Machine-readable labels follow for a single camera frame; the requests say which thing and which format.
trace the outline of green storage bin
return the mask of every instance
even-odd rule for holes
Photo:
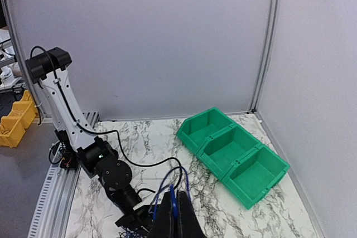
[[[199,150],[197,157],[219,179],[261,143],[240,125],[230,125],[212,137]]]
[[[235,124],[228,116],[217,108],[211,108],[203,113],[186,119],[177,132],[184,145],[197,155],[201,146],[231,124]]]
[[[261,145],[238,161],[222,183],[250,209],[283,178],[289,167],[267,146]]]

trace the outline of yellow crate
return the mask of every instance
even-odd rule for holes
[[[20,118],[23,128],[27,129],[36,117],[31,101],[15,101],[8,116]]]
[[[29,90],[25,90],[23,92],[22,98],[20,101],[31,101],[31,110],[36,114],[36,117],[38,117],[38,110],[36,109],[35,102],[33,101],[33,98],[29,92]]]
[[[3,116],[0,123],[0,145],[10,148],[17,147],[20,143],[25,129],[23,128],[20,118]]]

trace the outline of white marble table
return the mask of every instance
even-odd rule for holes
[[[261,142],[274,150],[253,114],[232,118]],[[190,192],[202,230],[211,237],[317,237],[310,218],[289,177],[286,175],[266,197],[250,210],[225,187],[176,138],[183,119],[100,122],[98,131],[118,129],[125,152],[134,162],[150,164],[170,156],[177,157],[189,172]],[[104,137],[118,149],[115,134]],[[135,189],[159,187],[176,163],[133,171]],[[98,180],[81,171],[71,207],[66,238],[114,238],[120,229],[114,222],[122,216],[106,197]]]

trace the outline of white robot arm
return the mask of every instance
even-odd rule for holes
[[[36,48],[43,53],[32,57]],[[107,133],[96,133],[84,118],[68,79],[71,62],[68,52],[58,47],[46,51],[38,46],[25,61],[32,83],[39,85],[50,103],[59,141],[75,159],[70,167],[61,167],[77,168],[80,164],[90,178],[98,176],[108,198],[124,213],[115,224],[148,235],[153,224],[149,206],[138,205],[142,199],[130,185],[129,165],[118,160],[118,152],[97,135]]]

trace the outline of gray partition wall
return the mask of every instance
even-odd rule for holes
[[[357,234],[357,1],[281,0],[258,106],[325,237]]]
[[[69,51],[79,104],[102,119],[249,108],[270,0],[8,1],[24,55]]]

